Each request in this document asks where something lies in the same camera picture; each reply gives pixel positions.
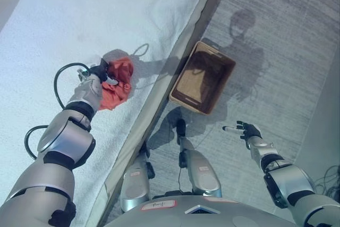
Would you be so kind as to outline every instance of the white sticker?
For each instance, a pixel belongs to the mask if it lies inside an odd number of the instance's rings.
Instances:
[[[204,197],[207,201],[211,202],[227,202],[227,203],[238,203],[237,201],[233,201],[230,199],[225,199],[225,198],[216,198],[216,197]]]
[[[204,167],[199,167],[198,168],[200,171],[209,171],[209,168],[207,166]]]
[[[130,176],[135,176],[135,175],[140,175],[140,171],[133,172],[133,173],[130,174]]]
[[[176,206],[175,200],[164,200],[164,201],[157,201],[154,203],[149,203],[144,205],[141,210],[153,210],[153,209],[162,209],[162,208],[171,208]]]

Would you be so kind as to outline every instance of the bed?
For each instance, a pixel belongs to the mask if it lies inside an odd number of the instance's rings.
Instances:
[[[9,6],[6,1],[0,3]],[[72,226],[97,226],[216,3],[19,0],[6,23],[7,18],[0,16],[5,24],[0,32],[0,200],[5,200],[31,163],[22,142],[26,131],[48,124],[61,110],[53,94],[55,72],[70,62],[89,65],[114,49],[131,54],[144,45],[136,53],[144,52],[142,56],[133,58],[132,94],[113,111],[97,113],[91,132],[97,140],[96,149],[86,165],[74,170],[77,215]],[[66,71],[59,80],[63,102],[78,83],[76,70]],[[32,148],[39,136],[39,131],[31,136]]]

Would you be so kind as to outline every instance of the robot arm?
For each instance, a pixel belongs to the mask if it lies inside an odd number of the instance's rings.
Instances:
[[[260,130],[241,121],[242,139],[252,159],[264,172],[264,180],[276,206],[288,208],[299,226],[340,225],[340,204],[324,195],[316,195],[309,176],[299,167],[284,160],[272,143],[263,141]]]
[[[0,208],[0,226],[70,226],[75,217],[74,175],[91,155],[90,122],[99,109],[108,64],[82,75],[74,95],[51,121],[38,144],[37,159],[21,174]]]

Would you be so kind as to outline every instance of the white towel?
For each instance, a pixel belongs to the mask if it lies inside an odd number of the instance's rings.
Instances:
[[[31,164],[23,137],[36,125],[49,124],[61,110],[53,93],[55,72],[70,62],[91,60],[113,49],[128,53],[149,44],[135,63],[138,88],[113,111],[92,121],[97,146],[86,165],[74,170],[77,215],[84,226],[117,154],[137,118],[173,45],[199,0],[20,0],[0,33],[0,201]],[[58,88],[64,103],[78,84],[77,68],[65,71]],[[32,134],[34,152],[40,131]]]

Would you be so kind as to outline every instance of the gray carpet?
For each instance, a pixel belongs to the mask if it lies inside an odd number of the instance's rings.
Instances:
[[[167,103],[148,141],[156,178],[151,196],[177,190],[176,120],[211,162],[223,196],[274,213],[262,173],[244,142],[223,125],[260,126],[264,139],[294,161],[339,42],[339,0],[221,0],[203,37],[237,63],[210,116]],[[186,170],[181,189],[190,191]],[[120,214],[118,203],[108,222]]]

